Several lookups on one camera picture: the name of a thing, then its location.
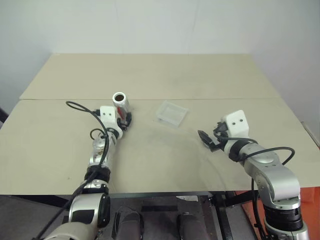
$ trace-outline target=clear plastic box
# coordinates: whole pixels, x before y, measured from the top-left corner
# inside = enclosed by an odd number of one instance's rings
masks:
[[[156,117],[166,123],[179,127],[188,112],[187,108],[175,105],[165,100],[156,111]]]

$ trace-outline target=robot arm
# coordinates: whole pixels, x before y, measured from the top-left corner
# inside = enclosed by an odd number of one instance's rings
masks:
[[[308,240],[308,228],[300,211],[300,185],[297,177],[271,149],[264,149],[248,136],[249,126],[242,110],[224,116],[213,131],[219,141],[198,131],[211,151],[222,149],[228,157],[240,162],[252,177],[262,200],[264,223],[270,237],[279,240]]]
[[[84,182],[97,171],[82,193],[74,198],[69,210],[68,222],[57,227],[44,240],[94,240],[110,221],[109,181],[113,155],[117,141],[131,123],[129,102],[122,92],[113,95],[114,106],[101,106],[96,113],[107,130],[108,150],[101,165],[105,138],[101,132],[93,139],[93,151]]]

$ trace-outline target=white wall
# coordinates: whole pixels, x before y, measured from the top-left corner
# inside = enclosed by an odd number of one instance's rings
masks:
[[[0,0],[2,108],[52,52],[251,53],[320,138],[319,0]]]

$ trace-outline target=beige tabletop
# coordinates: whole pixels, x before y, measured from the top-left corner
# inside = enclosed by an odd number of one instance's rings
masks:
[[[110,100],[77,100],[90,109]],[[302,187],[320,186],[320,153],[280,98],[172,100],[188,108],[179,128],[156,120],[162,100],[131,100],[132,125],[119,141],[111,193],[248,190],[250,179],[221,150],[211,153],[197,130],[212,131],[221,116],[243,109],[249,135],[266,148],[296,150],[287,166]],[[21,100],[0,131],[0,194],[71,194],[84,178],[99,127],[64,100]],[[287,151],[278,152],[281,160]]]
[[[71,194],[88,166],[89,132],[99,125],[65,101],[97,109],[118,91],[127,94],[133,120],[117,145],[111,193],[250,189],[243,167],[221,150],[211,153],[197,134],[212,133],[239,109],[262,146],[296,150],[287,166],[302,187],[320,186],[319,150],[249,55],[54,54],[0,130],[0,194]],[[189,109],[179,128],[157,121],[164,100]]]

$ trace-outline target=floor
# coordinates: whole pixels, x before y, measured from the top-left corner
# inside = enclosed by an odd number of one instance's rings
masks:
[[[100,240],[111,240],[113,218],[116,211],[122,216],[133,208],[140,212],[142,206],[177,206],[177,211],[144,211],[144,240],[177,240],[179,235],[176,227],[176,218],[180,213],[190,212],[196,215],[207,226],[211,240],[222,240],[218,218],[214,207],[203,208],[205,198],[199,202],[185,201],[176,197],[144,197],[144,198],[113,198],[111,199],[111,220],[104,229]],[[1,240],[31,240],[37,235],[47,221],[57,212],[57,207],[23,200],[10,196],[0,196],[0,239]],[[240,206],[227,209],[234,240],[255,240],[251,226]],[[47,233],[58,227],[63,220],[61,215],[50,227]]]

